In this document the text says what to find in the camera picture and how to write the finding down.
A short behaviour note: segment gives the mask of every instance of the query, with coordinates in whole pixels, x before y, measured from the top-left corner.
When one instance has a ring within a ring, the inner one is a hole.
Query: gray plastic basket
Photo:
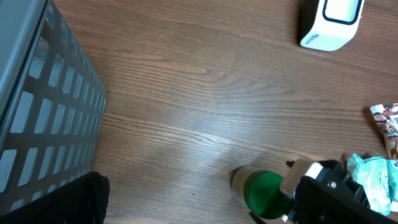
[[[0,4],[0,215],[90,170],[105,89],[52,1]]]

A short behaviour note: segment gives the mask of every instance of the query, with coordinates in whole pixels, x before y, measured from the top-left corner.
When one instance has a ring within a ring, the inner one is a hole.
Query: bottle
[[[243,166],[233,175],[231,186],[243,205],[261,218],[272,220],[290,210],[290,199],[279,190],[282,180],[271,171]]]

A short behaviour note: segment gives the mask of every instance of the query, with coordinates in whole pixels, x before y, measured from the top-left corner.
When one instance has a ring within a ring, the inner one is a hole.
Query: teal plastic bag
[[[398,202],[398,160],[387,160],[391,199]]]
[[[390,214],[391,198],[386,159],[381,156],[362,159],[353,154],[347,160],[347,171],[355,182],[363,186],[371,210],[383,215]]]

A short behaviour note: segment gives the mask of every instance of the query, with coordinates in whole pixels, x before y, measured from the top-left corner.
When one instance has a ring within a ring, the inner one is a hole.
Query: wood grain
[[[397,101],[393,0],[367,1],[332,53],[297,45],[300,1],[55,2],[107,90],[106,223],[250,223],[229,186],[239,166],[387,156],[369,107]]]

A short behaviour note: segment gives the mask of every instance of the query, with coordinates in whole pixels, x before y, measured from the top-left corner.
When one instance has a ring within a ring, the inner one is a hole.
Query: crumpled wrapper
[[[384,136],[390,159],[398,159],[398,103],[371,107],[373,118]]]
[[[371,210],[383,215],[390,214],[391,199],[385,158],[377,156],[362,159],[359,155],[353,154],[347,160],[347,171],[355,182],[363,186]]]

